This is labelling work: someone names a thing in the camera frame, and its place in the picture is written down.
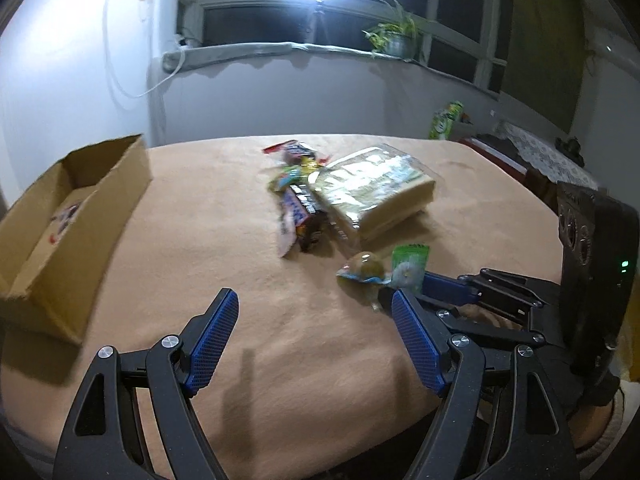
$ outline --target plant pot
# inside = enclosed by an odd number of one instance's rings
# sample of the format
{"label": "plant pot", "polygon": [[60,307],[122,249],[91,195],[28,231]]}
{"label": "plant pot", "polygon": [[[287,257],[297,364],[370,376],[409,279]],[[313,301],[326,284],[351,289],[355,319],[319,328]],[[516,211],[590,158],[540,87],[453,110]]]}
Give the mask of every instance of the plant pot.
{"label": "plant pot", "polygon": [[388,56],[401,57],[402,59],[414,58],[414,39],[404,34],[389,34],[389,41],[383,49],[383,54]]}

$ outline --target white cable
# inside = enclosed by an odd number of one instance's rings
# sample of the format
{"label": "white cable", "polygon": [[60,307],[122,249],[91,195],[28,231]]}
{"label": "white cable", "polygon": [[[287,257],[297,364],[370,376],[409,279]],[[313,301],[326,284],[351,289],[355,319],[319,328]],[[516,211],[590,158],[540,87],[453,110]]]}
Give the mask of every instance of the white cable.
{"label": "white cable", "polygon": [[104,54],[105,54],[106,64],[107,64],[107,73],[111,77],[111,80],[113,81],[114,85],[116,85],[116,88],[118,90],[120,90],[120,92],[122,94],[124,94],[126,97],[128,97],[130,99],[139,99],[139,98],[144,97],[145,95],[153,92],[162,83],[165,83],[165,82],[169,81],[169,79],[171,79],[178,72],[180,72],[180,69],[184,65],[184,61],[186,60],[186,54],[185,54],[185,51],[184,51],[183,48],[180,48],[180,61],[178,61],[178,66],[167,77],[162,79],[161,82],[159,82],[157,85],[153,86],[152,88],[150,88],[146,92],[144,92],[142,94],[139,94],[139,95],[134,95],[134,94],[130,94],[129,92],[127,92],[122,87],[120,82],[118,81],[118,78],[116,77],[115,69],[113,67],[113,62],[111,60],[111,53],[110,53],[110,47],[109,47],[109,27],[108,27],[108,22],[107,22],[108,10],[109,10],[109,0],[104,0],[104,7],[102,8],[102,38],[104,40]]}

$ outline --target cardboard box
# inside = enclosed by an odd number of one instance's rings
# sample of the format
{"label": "cardboard box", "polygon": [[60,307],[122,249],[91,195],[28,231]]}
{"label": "cardboard box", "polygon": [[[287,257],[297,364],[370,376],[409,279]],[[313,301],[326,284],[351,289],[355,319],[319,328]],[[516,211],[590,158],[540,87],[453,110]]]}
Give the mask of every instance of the cardboard box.
{"label": "cardboard box", "polygon": [[[0,317],[80,344],[111,253],[151,181],[141,136],[69,153],[0,222]],[[60,232],[60,213],[79,204]]]}

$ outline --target white wall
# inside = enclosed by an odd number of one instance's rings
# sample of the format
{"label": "white wall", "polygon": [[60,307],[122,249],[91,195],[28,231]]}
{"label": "white wall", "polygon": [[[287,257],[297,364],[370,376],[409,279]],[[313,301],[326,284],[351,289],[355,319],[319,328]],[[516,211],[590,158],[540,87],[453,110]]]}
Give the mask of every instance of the white wall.
{"label": "white wall", "polygon": [[[146,98],[124,97],[106,69],[105,0],[25,0],[0,36],[0,187],[13,203],[71,150],[148,133]],[[130,94],[148,88],[148,3],[110,0],[114,76]]]}
{"label": "white wall", "polygon": [[303,133],[427,137],[453,100],[482,132],[498,103],[470,84],[396,60],[297,52],[213,65],[162,90],[163,143]]}
{"label": "white wall", "polygon": [[640,210],[640,81],[605,59],[596,62],[586,169],[614,198]]}

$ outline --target potted plant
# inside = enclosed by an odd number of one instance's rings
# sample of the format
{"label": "potted plant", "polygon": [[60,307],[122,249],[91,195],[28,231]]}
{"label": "potted plant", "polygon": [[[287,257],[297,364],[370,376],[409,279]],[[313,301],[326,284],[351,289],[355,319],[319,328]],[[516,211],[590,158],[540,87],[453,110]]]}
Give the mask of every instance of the potted plant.
{"label": "potted plant", "polygon": [[413,59],[418,51],[418,29],[411,14],[404,10],[398,0],[393,0],[394,5],[386,0],[378,1],[393,9],[397,19],[393,23],[379,23],[371,30],[363,30],[373,45],[373,51]]}

